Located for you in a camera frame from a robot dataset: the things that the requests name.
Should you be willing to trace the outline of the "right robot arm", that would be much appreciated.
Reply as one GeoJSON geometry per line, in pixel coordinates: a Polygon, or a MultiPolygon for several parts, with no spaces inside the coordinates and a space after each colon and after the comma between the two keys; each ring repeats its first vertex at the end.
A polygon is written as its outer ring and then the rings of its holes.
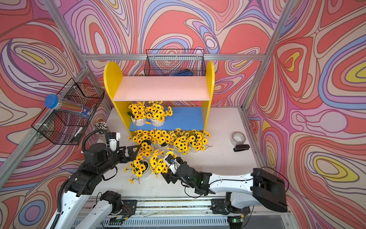
{"type": "Polygon", "coordinates": [[[163,160],[167,183],[181,181],[187,188],[194,189],[199,197],[225,193],[227,210],[241,210],[262,205],[275,212],[288,212],[286,187],[283,179],[271,173],[254,168],[252,173],[224,176],[198,172],[180,158],[163,160]]]}

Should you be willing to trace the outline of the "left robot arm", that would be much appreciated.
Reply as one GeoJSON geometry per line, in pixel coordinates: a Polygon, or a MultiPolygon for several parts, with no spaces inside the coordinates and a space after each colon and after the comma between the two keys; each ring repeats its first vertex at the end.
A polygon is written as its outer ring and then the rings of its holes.
{"type": "Polygon", "coordinates": [[[70,229],[95,188],[107,181],[105,173],[117,170],[117,165],[133,162],[139,145],[119,145],[120,133],[97,129],[82,142],[84,162],[59,188],[57,209],[47,225],[49,229],[70,229]]]}

